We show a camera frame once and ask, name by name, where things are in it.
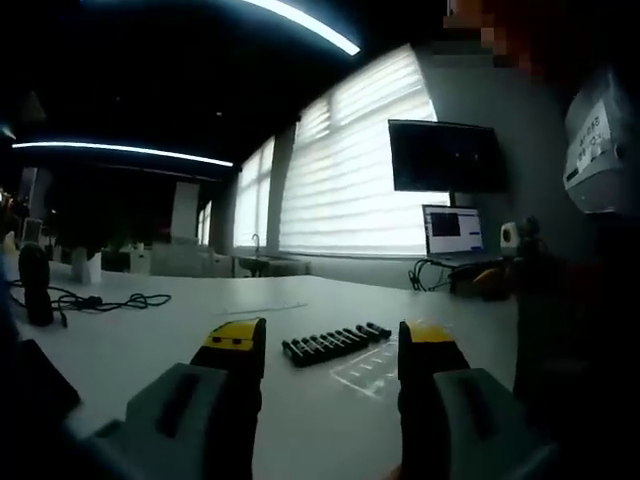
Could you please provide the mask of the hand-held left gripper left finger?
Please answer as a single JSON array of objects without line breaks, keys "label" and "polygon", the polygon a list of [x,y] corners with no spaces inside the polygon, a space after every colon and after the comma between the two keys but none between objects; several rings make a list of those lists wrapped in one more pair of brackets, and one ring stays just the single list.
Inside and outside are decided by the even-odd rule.
[{"label": "hand-held left gripper left finger", "polygon": [[262,317],[218,326],[94,440],[132,479],[252,478],[265,348]]}]

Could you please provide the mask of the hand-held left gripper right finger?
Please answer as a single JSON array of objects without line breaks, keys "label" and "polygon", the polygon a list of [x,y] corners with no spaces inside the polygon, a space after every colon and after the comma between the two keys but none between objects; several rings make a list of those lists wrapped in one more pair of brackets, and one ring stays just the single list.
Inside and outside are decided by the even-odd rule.
[{"label": "hand-held left gripper right finger", "polygon": [[403,321],[398,331],[402,479],[544,479],[556,445],[496,378],[473,368],[450,333]]}]

